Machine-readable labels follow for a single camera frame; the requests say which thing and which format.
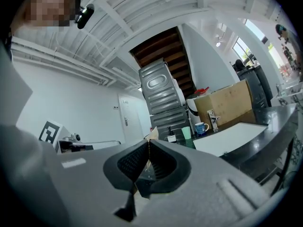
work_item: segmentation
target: green cup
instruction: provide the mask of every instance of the green cup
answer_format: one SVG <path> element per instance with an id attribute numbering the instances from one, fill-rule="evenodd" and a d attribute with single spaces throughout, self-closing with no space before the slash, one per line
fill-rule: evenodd
<path id="1" fill-rule="evenodd" d="M 182 128 L 182 133 L 183 133 L 184 138 L 186 140 L 191 139 L 191 133 L 190 133 L 190 127 L 189 126 Z"/>

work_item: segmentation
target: blue mug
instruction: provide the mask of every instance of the blue mug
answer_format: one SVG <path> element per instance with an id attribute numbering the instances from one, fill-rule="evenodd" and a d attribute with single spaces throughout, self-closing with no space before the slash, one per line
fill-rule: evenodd
<path id="1" fill-rule="evenodd" d="M 196 131 L 198 133 L 198 135 L 203 135 L 206 133 L 206 131 L 209 130 L 209 125 L 207 123 L 196 123 L 195 124 L 195 127 L 196 127 Z"/>

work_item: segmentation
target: cardboard box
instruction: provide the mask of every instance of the cardboard box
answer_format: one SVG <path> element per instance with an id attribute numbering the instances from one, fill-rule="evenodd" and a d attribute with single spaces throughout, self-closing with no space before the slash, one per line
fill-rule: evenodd
<path id="1" fill-rule="evenodd" d="M 217 125 L 223 125 L 252 109 L 252 94 L 246 80 L 212 92 L 194 100 L 201 122 L 211 127 L 207 111 L 213 109 L 215 116 L 221 116 Z"/>

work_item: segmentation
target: faucet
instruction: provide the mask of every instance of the faucet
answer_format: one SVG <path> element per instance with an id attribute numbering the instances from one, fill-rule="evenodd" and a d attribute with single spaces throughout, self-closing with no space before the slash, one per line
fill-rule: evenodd
<path id="1" fill-rule="evenodd" d="M 215 116 L 213 109 L 212 110 L 208 110 L 207 111 L 207 115 L 209 117 L 209 121 L 210 121 L 210 124 L 212 125 L 213 131 L 217 132 L 219 130 L 218 125 L 217 125 L 217 121 L 219 119 L 221 119 L 221 116 Z"/>

